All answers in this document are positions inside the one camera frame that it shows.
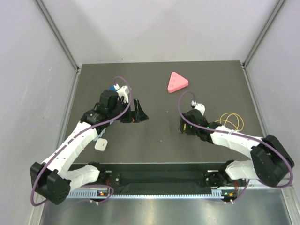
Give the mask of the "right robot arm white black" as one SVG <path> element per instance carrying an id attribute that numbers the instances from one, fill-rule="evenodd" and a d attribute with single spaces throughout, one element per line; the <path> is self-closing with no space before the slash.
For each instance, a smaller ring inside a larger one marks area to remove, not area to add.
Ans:
<path id="1" fill-rule="evenodd" d="M 247 157 L 245 161 L 228 160 L 217 169 L 216 176 L 223 185 L 228 186 L 235 180 L 246 179 L 280 188 L 280 182 L 287 175 L 290 178 L 286 185 L 293 182 L 294 162 L 275 136 L 245 135 L 218 122 L 208 122 L 203 112 L 196 108 L 180 114 L 179 131 Z"/>

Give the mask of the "white square charger plug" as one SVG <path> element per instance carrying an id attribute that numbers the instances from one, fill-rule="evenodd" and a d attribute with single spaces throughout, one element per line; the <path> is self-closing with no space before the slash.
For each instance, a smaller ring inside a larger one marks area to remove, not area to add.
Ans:
<path id="1" fill-rule="evenodd" d="M 103 152 L 103 151 L 105 151 L 107 144 L 108 144 L 108 141 L 106 139 L 99 138 L 99 139 L 97 139 L 94 147 L 96 150 Z"/>

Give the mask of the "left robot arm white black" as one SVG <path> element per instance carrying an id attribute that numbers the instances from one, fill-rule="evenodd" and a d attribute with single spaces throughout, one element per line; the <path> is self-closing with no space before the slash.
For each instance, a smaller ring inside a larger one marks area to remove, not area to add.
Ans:
<path id="1" fill-rule="evenodd" d="M 73 162 L 79 157 L 85 147 L 92 141 L 99 141 L 106 128 L 114 121 L 121 123 L 139 123 L 148 119 L 137 98 L 132 100 L 134 110 L 130 109 L 130 102 L 121 102 L 117 97 L 112 109 L 104 111 L 100 103 L 83 114 L 71 135 L 61 146 L 42 163 L 35 162 L 30 167 L 32 191 L 30 201 L 32 206 L 41 203 L 34 201 L 37 193 L 56 205 L 62 203 L 69 192 L 88 183 L 101 186 L 106 182 L 106 174 L 94 165 L 85 165 L 81 169 L 70 171 Z"/>

